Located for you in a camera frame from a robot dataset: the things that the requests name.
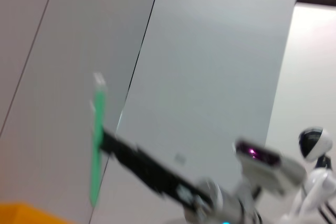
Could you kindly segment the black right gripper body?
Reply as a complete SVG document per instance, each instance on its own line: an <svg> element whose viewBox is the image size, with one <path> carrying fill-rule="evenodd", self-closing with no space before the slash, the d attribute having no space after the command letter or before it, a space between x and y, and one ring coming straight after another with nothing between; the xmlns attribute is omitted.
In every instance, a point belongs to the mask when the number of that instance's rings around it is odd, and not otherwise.
<svg viewBox="0 0 336 224"><path fill-rule="evenodd" d="M142 180L152 191L168 195L189 210L196 210L199 191L184 178L150 156L131 147L122 148L122 165Z"/></svg>

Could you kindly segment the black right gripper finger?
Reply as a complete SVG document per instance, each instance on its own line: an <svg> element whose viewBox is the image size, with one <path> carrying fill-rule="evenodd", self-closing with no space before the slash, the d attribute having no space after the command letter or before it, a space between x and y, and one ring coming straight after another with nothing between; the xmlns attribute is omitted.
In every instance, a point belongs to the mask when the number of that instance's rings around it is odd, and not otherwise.
<svg viewBox="0 0 336 224"><path fill-rule="evenodd" d="M136 149L116 135L103 131L100 149L114 156L123 166L131 167L134 165Z"/></svg>

